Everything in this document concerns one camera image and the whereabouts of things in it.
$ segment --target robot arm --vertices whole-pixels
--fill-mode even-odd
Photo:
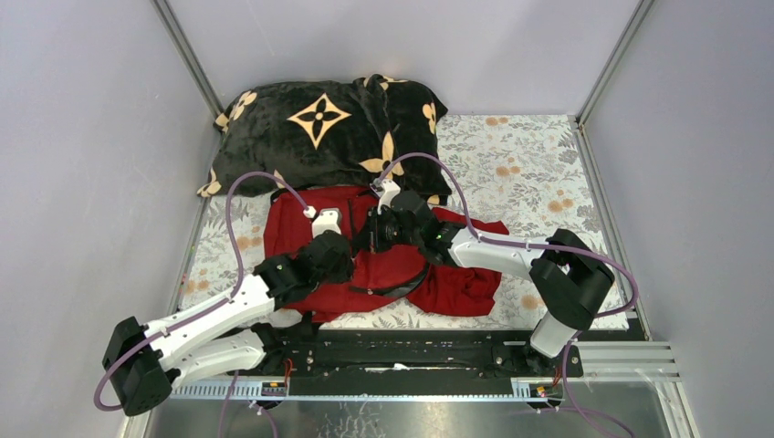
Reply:
[[[320,217],[330,222],[329,215],[321,212]],[[128,350],[157,333],[163,334],[110,376],[126,414],[148,411],[186,382],[255,368],[266,356],[270,341],[260,331],[252,328],[226,338],[216,337],[304,299],[323,282],[340,283],[351,278],[354,264],[349,241],[331,227],[322,228],[297,255],[275,255],[258,265],[233,295],[231,291],[222,292],[144,326],[135,317],[120,322],[102,361],[105,370]],[[181,321],[188,322],[179,326]]]
[[[401,192],[392,180],[382,181],[379,188],[380,202],[367,224],[373,235],[372,250],[416,245],[437,265],[481,267],[533,282],[548,311],[533,331],[529,347],[547,359],[556,358],[576,332],[591,326],[612,287],[612,271],[598,260],[508,245],[549,242],[589,250],[571,231],[558,229],[552,236],[516,239],[476,230],[476,237],[464,224],[438,221],[425,200],[416,193]]]

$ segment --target floral bedsheet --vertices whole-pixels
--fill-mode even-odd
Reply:
[[[566,116],[446,116],[438,123],[439,156],[465,191],[470,213],[486,222],[502,221],[512,235],[551,235],[556,228],[577,233],[599,253],[607,248],[601,221]],[[264,259],[263,228],[268,195],[236,197],[233,218],[237,244],[248,270]],[[448,209],[462,213],[459,196]],[[204,218],[193,265],[182,288],[181,308],[193,306],[235,282],[235,258],[225,231],[225,197],[214,197]],[[463,318],[422,312],[405,299],[369,313],[345,314],[330,329],[533,329],[545,313],[534,286],[503,276],[496,304],[485,317]],[[620,306],[614,286],[603,309]],[[275,326],[300,320],[294,310],[265,319]],[[595,321],[595,329],[627,329],[625,315]]]

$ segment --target white wall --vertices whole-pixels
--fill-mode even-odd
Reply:
[[[136,0],[0,0],[0,102],[0,436],[115,436],[102,354],[169,306],[211,117]]]
[[[413,78],[453,113],[577,114],[637,0],[174,0],[224,102],[258,84]]]
[[[771,436],[774,3],[656,2],[588,124],[702,436]]]

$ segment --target red cloth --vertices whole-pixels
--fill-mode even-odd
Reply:
[[[362,187],[330,187],[300,192],[301,197],[318,211],[339,208],[341,232],[352,238],[350,217],[359,231],[366,221],[368,209],[378,200]],[[460,222],[464,216],[442,208],[433,209],[442,221]],[[476,228],[490,233],[507,234],[500,222],[486,224],[473,221]],[[283,193],[271,206],[264,232],[266,256],[293,253],[311,241],[309,219],[301,212],[296,200]],[[332,321],[347,312],[370,312],[392,303],[393,297],[368,295],[359,289],[395,287],[410,281],[422,272],[426,260],[419,251],[408,245],[397,245],[389,251],[371,254],[360,251],[355,259],[355,275],[349,283],[322,285],[306,299],[288,305],[300,312],[314,311],[315,322]],[[450,266],[430,266],[424,282],[406,296],[426,312],[450,316],[475,317],[488,315],[495,305],[493,296],[500,284],[501,274],[487,269],[468,269]]]

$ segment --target black pillow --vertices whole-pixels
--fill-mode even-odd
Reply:
[[[437,157],[435,123],[445,114],[423,84],[382,75],[350,84],[282,82],[249,89],[215,121],[223,144],[198,194],[226,194],[251,171],[274,173],[293,187],[367,185],[397,156],[420,151]],[[406,160],[388,176],[433,202],[445,203],[451,194],[429,160]],[[276,188],[268,179],[251,178],[236,193],[255,196]]]

